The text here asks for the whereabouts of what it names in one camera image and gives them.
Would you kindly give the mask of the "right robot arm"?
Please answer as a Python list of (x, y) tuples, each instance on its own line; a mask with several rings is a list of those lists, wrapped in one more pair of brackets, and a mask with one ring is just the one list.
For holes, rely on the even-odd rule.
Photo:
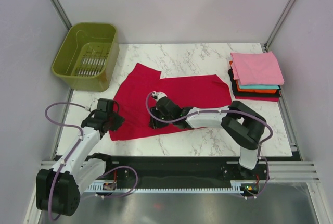
[(220, 108), (181, 108), (163, 92), (150, 94), (156, 104), (146, 107), (150, 114), (149, 126), (160, 129), (173, 125), (181, 130), (222, 128), (240, 146), (238, 172), (244, 179), (257, 173), (260, 139), (266, 120), (240, 101)]

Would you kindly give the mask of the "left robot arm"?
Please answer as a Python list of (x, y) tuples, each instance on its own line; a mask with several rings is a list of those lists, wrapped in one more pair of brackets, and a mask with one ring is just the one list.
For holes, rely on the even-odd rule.
[(41, 169), (36, 176), (36, 208), (49, 215), (72, 216), (81, 195), (101, 176), (112, 177), (114, 166), (101, 158), (89, 158), (89, 152), (103, 136), (118, 130), (124, 123), (120, 106), (112, 99), (100, 98), (80, 125), (79, 133), (60, 159), (49, 169)]

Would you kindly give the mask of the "red t shirt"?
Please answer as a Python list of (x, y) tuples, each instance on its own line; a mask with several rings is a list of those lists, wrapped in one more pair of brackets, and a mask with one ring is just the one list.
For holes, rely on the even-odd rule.
[(145, 106), (155, 105), (155, 100), (147, 97), (152, 91), (165, 93), (181, 108), (218, 108), (232, 102), (229, 86), (215, 74), (165, 79), (160, 76), (160, 71), (137, 63), (120, 85), (114, 100), (120, 106), (119, 114), (124, 117), (124, 123), (117, 131), (109, 133), (113, 141), (128, 141), (181, 131), (173, 125), (161, 129), (149, 127), (150, 115)]

